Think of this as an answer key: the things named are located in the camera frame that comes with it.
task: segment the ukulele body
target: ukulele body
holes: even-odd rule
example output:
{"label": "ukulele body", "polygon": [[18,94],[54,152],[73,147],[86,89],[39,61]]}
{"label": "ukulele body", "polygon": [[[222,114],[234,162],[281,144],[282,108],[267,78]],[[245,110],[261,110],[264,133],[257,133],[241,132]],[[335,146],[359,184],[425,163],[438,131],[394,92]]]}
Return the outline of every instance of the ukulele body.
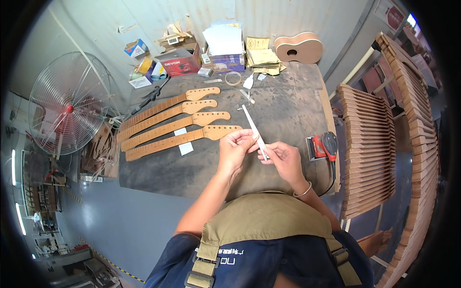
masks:
{"label": "ukulele body", "polygon": [[323,45],[317,34],[303,32],[294,37],[278,37],[274,42],[275,53],[282,62],[299,61],[314,64],[320,60]]}

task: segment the fluorescent light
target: fluorescent light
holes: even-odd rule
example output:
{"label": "fluorescent light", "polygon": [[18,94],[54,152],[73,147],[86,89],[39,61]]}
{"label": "fluorescent light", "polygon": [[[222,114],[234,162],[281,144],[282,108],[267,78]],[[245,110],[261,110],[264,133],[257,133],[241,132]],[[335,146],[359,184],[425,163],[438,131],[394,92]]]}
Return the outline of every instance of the fluorescent light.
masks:
{"label": "fluorescent light", "polygon": [[21,224],[21,230],[23,231],[23,235],[26,236],[26,229],[24,229],[23,218],[21,217],[21,212],[19,211],[18,203],[16,203],[16,212],[18,212],[19,223]]}
{"label": "fluorescent light", "polygon": [[15,161],[14,161],[14,156],[16,156],[16,151],[11,151],[11,180],[13,181],[13,186],[16,186],[16,170],[14,168]]}
{"label": "fluorescent light", "polygon": [[411,27],[414,27],[416,25],[416,19],[413,17],[412,14],[408,16],[407,21],[410,23]]}

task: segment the electric fan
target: electric fan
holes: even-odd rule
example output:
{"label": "electric fan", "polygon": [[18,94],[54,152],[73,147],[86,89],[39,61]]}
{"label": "electric fan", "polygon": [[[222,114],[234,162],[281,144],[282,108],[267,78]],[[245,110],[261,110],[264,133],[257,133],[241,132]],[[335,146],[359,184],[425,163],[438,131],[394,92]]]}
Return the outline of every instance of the electric fan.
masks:
{"label": "electric fan", "polygon": [[80,52],[64,54],[43,69],[30,93],[30,133],[48,154],[66,155],[83,148],[106,116],[108,71],[94,55],[86,55],[96,71]]}

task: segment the apron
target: apron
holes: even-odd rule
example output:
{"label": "apron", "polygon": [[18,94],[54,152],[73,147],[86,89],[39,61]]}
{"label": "apron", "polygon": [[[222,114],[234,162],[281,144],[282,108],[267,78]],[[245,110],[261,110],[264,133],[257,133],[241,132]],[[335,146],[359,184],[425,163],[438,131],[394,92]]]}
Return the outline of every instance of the apron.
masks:
{"label": "apron", "polygon": [[192,271],[185,287],[211,288],[214,270],[220,263],[219,247],[244,240],[274,240],[295,235],[313,235],[325,239],[331,258],[346,286],[360,285],[349,253],[331,234],[331,223],[304,202],[280,191],[264,191],[241,196],[224,205],[203,226]]}

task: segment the silver bracelet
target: silver bracelet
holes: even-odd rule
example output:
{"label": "silver bracelet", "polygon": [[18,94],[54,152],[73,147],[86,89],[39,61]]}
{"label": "silver bracelet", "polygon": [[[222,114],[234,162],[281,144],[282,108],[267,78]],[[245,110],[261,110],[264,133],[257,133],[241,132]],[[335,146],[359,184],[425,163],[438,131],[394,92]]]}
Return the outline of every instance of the silver bracelet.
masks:
{"label": "silver bracelet", "polygon": [[299,198],[299,197],[302,197],[302,196],[306,195],[306,193],[309,192],[309,190],[312,188],[312,182],[308,181],[308,183],[309,183],[310,186],[309,186],[309,188],[307,188],[306,192],[304,192],[301,195],[296,195],[295,192],[293,192],[293,197]]}

